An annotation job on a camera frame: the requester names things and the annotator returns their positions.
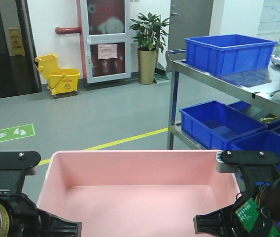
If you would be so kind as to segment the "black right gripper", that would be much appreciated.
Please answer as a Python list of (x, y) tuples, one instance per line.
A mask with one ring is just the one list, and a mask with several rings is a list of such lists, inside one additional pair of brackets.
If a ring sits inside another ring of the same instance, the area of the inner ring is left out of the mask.
[[(280, 156), (272, 151), (226, 150), (216, 153), (219, 173), (240, 174), (248, 190), (235, 204), (214, 212), (196, 215), (195, 234), (214, 237), (280, 237)], [(252, 198), (258, 205), (259, 216), (248, 233), (235, 211)]]

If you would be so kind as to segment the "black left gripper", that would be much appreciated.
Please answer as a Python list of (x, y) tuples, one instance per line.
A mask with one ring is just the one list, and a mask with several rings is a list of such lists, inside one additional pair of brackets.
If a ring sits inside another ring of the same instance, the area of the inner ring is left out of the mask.
[(21, 194), (25, 176), (34, 175), (40, 161), (36, 151), (0, 151), (0, 237), (81, 236), (81, 222), (37, 209)]

